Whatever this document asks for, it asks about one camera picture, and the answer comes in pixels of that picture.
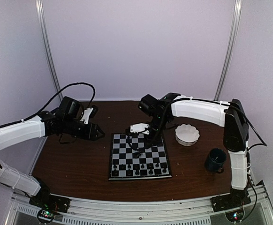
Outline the black grey chessboard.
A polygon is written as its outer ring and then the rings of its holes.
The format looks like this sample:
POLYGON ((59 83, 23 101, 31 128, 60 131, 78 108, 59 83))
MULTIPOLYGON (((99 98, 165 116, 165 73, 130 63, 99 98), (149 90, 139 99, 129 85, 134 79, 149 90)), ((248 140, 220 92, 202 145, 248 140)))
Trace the black grey chessboard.
POLYGON ((142 179, 162 179, 171 178, 172 171, 170 161, 168 158, 167 147, 165 139, 162 136, 160 144, 142 151, 139 158, 133 158, 133 153, 144 147, 144 135, 138 134, 127 136, 126 134, 112 134, 111 136, 111 150, 109 161, 109 180, 124 181, 124 180, 142 180, 142 179), (150 169, 147 168, 149 163, 153 164, 153 175, 149 175, 150 169), (167 164, 167 175, 162 174, 162 165, 167 164), (131 176, 126 176, 127 165, 131 164, 131 176), (139 164, 138 176, 135 175, 133 164, 139 164), (120 170, 119 165, 126 165, 126 170, 120 170), (119 171, 118 177, 112 176, 112 171, 116 169, 119 171))

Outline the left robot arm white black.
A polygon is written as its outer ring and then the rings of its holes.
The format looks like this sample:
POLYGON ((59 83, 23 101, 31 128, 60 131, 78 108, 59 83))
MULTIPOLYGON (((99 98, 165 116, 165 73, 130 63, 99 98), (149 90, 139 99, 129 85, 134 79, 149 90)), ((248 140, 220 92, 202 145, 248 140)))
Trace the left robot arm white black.
MULTIPOLYGON (((98 108, 88 104, 86 108, 70 97, 63 97, 52 111, 42 107, 35 114, 18 121, 0 125, 0 151, 18 143, 50 135, 70 135, 75 139, 96 141, 105 137, 99 125, 90 120, 98 108)), ((54 198, 49 187, 40 179, 24 174, 0 160, 0 183, 35 198, 43 208, 50 208, 54 198)))

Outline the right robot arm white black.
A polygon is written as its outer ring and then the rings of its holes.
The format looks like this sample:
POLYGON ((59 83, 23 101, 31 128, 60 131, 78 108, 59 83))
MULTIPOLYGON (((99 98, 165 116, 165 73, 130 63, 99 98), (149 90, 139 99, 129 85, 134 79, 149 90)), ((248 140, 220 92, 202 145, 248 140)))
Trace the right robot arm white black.
POLYGON ((159 142, 166 124, 175 117, 207 121, 224 128, 223 145, 228 150, 231 162, 231 191, 227 203, 238 206, 244 199, 249 174, 249 130, 254 126, 246 117, 242 103, 231 101, 211 101, 187 97, 179 93, 168 93, 161 99, 147 94, 138 103, 138 108, 152 118, 140 128, 131 128, 133 133, 144 134, 144 147, 147 149, 159 142))

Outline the white scalloped bowl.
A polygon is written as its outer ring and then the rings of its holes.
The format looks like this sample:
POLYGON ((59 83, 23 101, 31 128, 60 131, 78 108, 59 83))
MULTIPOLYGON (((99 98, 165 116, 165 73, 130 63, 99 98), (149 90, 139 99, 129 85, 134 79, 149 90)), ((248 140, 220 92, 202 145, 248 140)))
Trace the white scalloped bowl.
POLYGON ((175 129, 175 139, 182 146, 194 145, 199 137, 197 128, 190 124, 182 124, 175 129))

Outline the dark blue mug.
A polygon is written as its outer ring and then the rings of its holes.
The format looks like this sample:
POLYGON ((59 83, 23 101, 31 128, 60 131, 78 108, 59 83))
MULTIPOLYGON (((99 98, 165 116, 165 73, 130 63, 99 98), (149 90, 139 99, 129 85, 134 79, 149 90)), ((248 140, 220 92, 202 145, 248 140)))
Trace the dark blue mug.
POLYGON ((212 149, 205 160, 205 169, 207 171, 221 174, 224 172, 224 163, 227 159, 226 153, 219 148, 212 149))

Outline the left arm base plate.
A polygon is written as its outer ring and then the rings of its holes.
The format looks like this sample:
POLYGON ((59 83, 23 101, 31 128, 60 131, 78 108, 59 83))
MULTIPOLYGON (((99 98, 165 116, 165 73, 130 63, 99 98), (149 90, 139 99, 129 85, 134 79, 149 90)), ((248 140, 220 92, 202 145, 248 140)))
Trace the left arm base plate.
POLYGON ((70 199, 56 195, 49 195, 47 200, 41 200, 36 196, 29 197, 29 204, 37 206, 51 213, 67 213, 70 199))

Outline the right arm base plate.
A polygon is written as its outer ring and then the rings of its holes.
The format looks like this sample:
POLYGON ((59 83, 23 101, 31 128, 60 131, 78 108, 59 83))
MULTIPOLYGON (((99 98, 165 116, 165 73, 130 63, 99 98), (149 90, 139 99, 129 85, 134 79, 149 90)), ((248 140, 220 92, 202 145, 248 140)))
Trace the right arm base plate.
POLYGON ((211 198, 212 208, 214 212, 240 208, 243 205, 251 203, 248 195, 241 196, 239 194, 218 195, 211 198))

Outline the aluminium front rail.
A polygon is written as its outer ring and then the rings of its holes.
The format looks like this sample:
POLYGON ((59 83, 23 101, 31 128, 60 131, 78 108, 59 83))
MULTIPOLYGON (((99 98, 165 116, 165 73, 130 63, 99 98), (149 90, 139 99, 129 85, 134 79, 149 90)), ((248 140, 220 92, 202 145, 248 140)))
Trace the aluminium front rail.
MULTIPOLYGON (((251 203, 243 208, 215 212, 211 198, 157 202, 114 202, 67 197, 68 211, 60 213, 48 225, 273 225, 273 207, 264 186, 248 188, 251 203), (254 210, 255 197, 257 204, 254 210), (245 211, 241 223, 230 222, 226 214, 245 211)), ((3 225, 42 225, 37 219, 40 210, 29 204, 29 198, 15 191, 3 225)))

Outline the left aluminium frame post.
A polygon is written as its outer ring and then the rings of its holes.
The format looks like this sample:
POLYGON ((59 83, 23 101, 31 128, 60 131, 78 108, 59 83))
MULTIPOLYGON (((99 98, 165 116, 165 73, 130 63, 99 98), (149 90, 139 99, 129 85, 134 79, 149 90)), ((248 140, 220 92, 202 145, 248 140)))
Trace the left aluminium frame post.
POLYGON ((40 28, 41 28, 41 33, 42 33, 42 39, 43 39, 44 48, 45 48, 45 56, 47 59, 50 75, 51 75, 51 78, 53 81, 53 86, 54 86, 56 92, 58 92, 61 90, 61 87, 60 87, 60 83, 59 83, 59 80, 58 80, 58 77, 56 74, 52 51, 50 48, 50 42, 49 42, 44 7, 43 7, 43 1, 42 0, 35 0, 35 3, 36 3, 37 16, 38 16, 38 20, 39 20, 39 24, 40 24, 40 28))

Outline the aluminium frame post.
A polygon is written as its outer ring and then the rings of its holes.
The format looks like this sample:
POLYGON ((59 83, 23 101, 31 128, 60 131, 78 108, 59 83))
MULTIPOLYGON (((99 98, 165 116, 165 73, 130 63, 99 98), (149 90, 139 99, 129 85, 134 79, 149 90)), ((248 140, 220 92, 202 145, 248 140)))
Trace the aluminium frame post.
POLYGON ((226 77, 227 77, 227 74, 229 71, 229 66, 230 66, 230 62, 232 59, 233 49, 235 46, 235 41, 237 38, 239 24, 240 24, 240 20, 241 20, 242 5, 243 5, 242 0, 235 0, 227 50, 226 50, 226 54, 225 54, 225 58, 224 58, 224 63, 223 63, 219 83, 218 83, 216 93, 214 96, 215 101, 220 100, 220 95, 222 93, 222 90, 223 90, 223 87, 225 84, 225 80, 226 80, 226 77))
POLYGON ((43 7, 43 1, 42 0, 35 0, 35 3, 36 3, 37 16, 38 16, 38 20, 39 20, 39 24, 40 24, 40 28, 41 28, 41 33, 42 33, 42 39, 43 39, 44 48, 45 48, 45 56, 47 59, 50 75, 51 75, 51 78, 53 81, 53 86, 54 86, 56 92, 58 92, 61 90, 61 87, 60 87, 60 83, 59 83, 59 80, 58 80, 58 77, 56 74, 52 51, 50 48, 50 42, 49 42, 44 7, 43 7))

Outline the right aluminium frame post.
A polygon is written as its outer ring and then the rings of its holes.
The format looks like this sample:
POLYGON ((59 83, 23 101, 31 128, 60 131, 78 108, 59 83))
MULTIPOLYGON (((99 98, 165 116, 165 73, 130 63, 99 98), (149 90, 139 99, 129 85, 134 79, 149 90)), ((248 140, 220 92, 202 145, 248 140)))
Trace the right aluminium frame post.
POLYGON ((224 58, 224 63, 223 63, 219 83, 218 83, 216 93, 214 96, 215 101, 220 100, 220 95, 222 93, 222 90, 223 90, 223 87, 225 84, 225 80, 226 80, 226 77, 227 77, 227 74, 229 71, 229 66, 230 66, 230 62, 232 59, 233 49, 235 46, 235 41, 237 38, 239 24, 240 24, 240 20, 241 20, 242 5, 243 5, 242 0, 235 0, 227 50, 226 50, 226 54, 225 54, 225 58, 224 58))

